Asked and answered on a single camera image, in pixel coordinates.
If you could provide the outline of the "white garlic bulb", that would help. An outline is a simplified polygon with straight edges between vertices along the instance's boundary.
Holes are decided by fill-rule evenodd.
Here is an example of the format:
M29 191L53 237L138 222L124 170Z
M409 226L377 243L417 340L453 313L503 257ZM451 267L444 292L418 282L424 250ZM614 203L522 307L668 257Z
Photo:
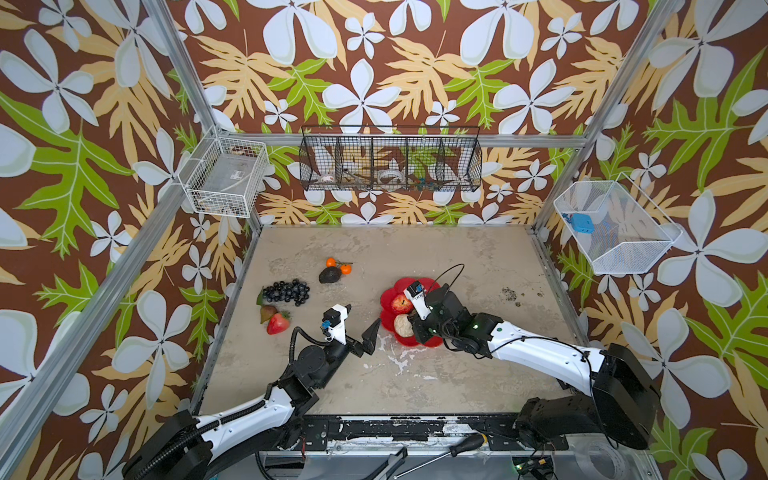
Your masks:
M403 338L414 336L414 330L408 314L400 314L395 317L394 330L397 335Z

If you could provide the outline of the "red apple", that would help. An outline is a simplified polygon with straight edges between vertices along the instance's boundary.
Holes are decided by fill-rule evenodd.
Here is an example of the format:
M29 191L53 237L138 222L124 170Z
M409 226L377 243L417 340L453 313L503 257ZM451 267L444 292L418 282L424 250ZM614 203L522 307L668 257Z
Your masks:
M408 297L403 294L397 294L391 301L391 309L396 315L408 314L414 307Z

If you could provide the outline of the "dark avocado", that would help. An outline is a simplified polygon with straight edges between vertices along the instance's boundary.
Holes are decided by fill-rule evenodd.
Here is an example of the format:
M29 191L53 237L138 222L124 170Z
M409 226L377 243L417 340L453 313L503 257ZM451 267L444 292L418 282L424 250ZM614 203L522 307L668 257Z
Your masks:
M333 284L338 282L342 276L343 276L343 273L339 267L329 266L329 267L325 267L321 271L321 273L318 276L318 281L321 284Z

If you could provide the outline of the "red strawberry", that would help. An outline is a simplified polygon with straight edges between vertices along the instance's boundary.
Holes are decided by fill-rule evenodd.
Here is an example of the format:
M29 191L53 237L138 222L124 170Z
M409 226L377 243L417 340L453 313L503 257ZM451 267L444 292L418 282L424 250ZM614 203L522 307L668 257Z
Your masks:
M277 335L288 330L291 322L283 313L275 313L267 323L266 332L268 335Z

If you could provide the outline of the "red green fig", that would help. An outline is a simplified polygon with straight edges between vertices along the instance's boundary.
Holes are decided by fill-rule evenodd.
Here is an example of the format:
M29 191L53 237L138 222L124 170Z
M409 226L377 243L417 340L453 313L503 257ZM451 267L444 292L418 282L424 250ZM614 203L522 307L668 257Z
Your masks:
M274 315L278 313L278 309L273 305L264 305L260 309L260 323L268 323Z

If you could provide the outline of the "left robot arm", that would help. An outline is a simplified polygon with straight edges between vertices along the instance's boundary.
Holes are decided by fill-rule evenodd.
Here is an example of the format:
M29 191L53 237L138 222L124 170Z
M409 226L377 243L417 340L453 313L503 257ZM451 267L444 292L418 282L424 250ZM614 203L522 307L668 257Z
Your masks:
M292 331L288 363L281 376L253 400L215 414L194 416L188 410L173 415L122 467L125 479L208 479L236 461L249 447L271 448L294 436L301 418L319 400L317 391L353 354L376 349L379 319L356 340L330 334L317 340L302 328Z

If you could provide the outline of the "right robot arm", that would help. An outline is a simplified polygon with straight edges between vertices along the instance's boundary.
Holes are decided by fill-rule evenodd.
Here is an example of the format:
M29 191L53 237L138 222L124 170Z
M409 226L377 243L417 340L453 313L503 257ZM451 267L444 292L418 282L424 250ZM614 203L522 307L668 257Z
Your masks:
M451 351L520 364L573 389L569 397L525 403L515 428L527 444L601 433L628 448L648 448L661 392L628 348L575 346L472 314L447 285L427 289L415 281L403 294L414 308L408 319L419 343L441 338Z

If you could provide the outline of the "red flower-shaped fruit bowl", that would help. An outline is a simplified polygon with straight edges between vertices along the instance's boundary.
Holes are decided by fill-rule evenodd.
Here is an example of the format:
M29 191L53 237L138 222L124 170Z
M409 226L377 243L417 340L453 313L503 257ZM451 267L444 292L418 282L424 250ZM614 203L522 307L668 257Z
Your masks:
M410 277L405 277L398 280L392 288L386 290L380 297L380 305L382 308L382 311L380 313L380 319L381 319L382 326L385 330L389 331L394 335L398 343L400 343L405 347L425 346L428 348L437 348L441 345L421 345L415 340L414 337L403 338L395 333L394 320L397 315L391 309L391 301L397 294L400 294L400 293L404 294L404 290L414 281L420 281L424 286L425 290L432 291L435 289L435 281L430 278L414 279Z

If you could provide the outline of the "orange tangerine pair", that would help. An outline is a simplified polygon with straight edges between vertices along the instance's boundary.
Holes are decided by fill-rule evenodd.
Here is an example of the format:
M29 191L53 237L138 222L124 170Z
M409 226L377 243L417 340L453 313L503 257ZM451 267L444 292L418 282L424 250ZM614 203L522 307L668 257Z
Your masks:
M348 275L352 271L352 264L350 262L342 262L342 261L336 260L335 258L328 258L326 260L326 267L335 268L342 275Z

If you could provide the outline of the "black grape bunch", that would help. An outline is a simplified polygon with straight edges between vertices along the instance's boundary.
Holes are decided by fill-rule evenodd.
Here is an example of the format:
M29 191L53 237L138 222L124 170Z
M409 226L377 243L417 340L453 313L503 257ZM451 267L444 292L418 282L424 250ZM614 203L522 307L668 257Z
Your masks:
M298 278L291 281L277 281L263 287L256 302L259 306L274 303L301 306L309 300L310 290L309 284Z

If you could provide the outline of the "blue object in basket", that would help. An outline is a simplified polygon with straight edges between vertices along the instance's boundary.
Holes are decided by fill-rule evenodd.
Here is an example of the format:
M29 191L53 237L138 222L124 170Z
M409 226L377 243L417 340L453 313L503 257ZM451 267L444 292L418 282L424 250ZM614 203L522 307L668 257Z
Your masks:
M595 224L592 218L583 213L573 213L568 216L568 223L575 233L591 235L595 231Z

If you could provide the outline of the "white mesh basket right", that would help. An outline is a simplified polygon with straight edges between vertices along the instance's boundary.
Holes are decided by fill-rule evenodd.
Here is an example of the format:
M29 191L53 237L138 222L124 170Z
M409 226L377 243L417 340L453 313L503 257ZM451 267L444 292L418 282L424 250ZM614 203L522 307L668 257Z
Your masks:
M580 180L555 199L554 207L597 275L650 272L681 238L683 229L631 180ZM593 234L575 233L573 213L589 215Z

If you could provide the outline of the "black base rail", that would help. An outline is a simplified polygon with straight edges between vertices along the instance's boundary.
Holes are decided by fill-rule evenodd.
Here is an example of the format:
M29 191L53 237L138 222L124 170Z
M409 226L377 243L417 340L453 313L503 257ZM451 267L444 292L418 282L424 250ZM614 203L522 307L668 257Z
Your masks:
M524 450L514 429L515 413L307 415L299 423L298 445L307 451L328 451L333 442L388 439L418 446L480 433L492 451Z

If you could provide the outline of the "aluminium frame beam left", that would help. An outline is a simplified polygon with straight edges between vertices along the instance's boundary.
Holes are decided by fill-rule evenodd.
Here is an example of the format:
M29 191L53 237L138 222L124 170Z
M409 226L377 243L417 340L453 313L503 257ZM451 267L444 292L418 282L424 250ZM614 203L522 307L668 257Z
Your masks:
M1 425L3 479L10 478L18 467L74 374L159 244L180 209L183 198L182 187L172 184L93 299L78 316L75 325L65 332L60 343L42 363L31 385L18 396L18 402L10 409L9 417Z

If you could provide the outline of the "aluminium frame post left rear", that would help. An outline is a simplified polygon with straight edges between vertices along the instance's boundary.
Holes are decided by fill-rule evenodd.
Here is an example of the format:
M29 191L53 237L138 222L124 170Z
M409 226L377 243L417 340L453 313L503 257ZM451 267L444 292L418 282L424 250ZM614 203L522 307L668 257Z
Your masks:
M199 125L202 127L200 140L202 139L204 132L210 128L217 128L232 135L237 134L244 137L239 133L232 133L225 130L219 125L217 119L214 117L212 105L210 104L199 76L194 69L190 54L188 53L184 42L179 38L178 29L175 26L175 22L167 3L165 1L145 1L143 6L148 11L149 19L154 21L157 26L160 38L167 49L168 56L173 65L173 69L176 72L180 86L186 92L189 110L198 118ZM256 212L255 205L252 215L249 218L241 219L247 221L254 235L258 236L261 234L263 225Z

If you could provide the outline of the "aluminium frame post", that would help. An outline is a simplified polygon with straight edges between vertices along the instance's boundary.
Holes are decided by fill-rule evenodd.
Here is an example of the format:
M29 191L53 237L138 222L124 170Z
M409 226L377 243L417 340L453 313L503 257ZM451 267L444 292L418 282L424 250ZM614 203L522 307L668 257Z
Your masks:
M650 14L624 56L590 124L585 128L581 137L581 144L574 148L573 154L545 199L532 227L535 233L546 227L554 212L555 199L568 188L579 167L589 159L590 151L596 146L598 135L606 129L612 111L621 102L634 76L649 56L671 16L677 12L679 5L679 1L662 0L657 1L654 8L650 10Z
M186 92L189 110L198 118L199 125L202 127L200 140L202 139L204 132L210 128L217 128L232 135L237 134L244 137L239 133L232 133L225 130L219 125L217 119L214 117L212 105L210 104L199 76L194 69L190 54L188 53L184 42L179 38L178 29L175 26L175 22L167 3L165 1L145 1L143 6L148 11L149 19L154 21L157 26L160 38L167 49L168 56L173 65L173 69L176 72L180 86ZM258 236L261 234L263 225L256 212L255 205L252 215L249 218L241 219L247 221L254 235Z

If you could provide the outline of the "aluminium frame post right rear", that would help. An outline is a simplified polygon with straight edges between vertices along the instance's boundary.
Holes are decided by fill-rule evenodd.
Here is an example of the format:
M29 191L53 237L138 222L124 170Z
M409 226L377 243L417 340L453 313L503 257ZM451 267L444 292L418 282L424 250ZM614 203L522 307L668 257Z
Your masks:
M555 199L568 188L579 167L589 159L590 151L596 146L598 135L606 129L612 111L621 102L634 76L649 56L671 16L677 12L679 5L679 1L662 0L657 1L654 8L650 10L650 14L624 56L590 124L585 128L581 137L581 144L574 148L573 154L545 199L532 227L535 233L546 227L554 212Z

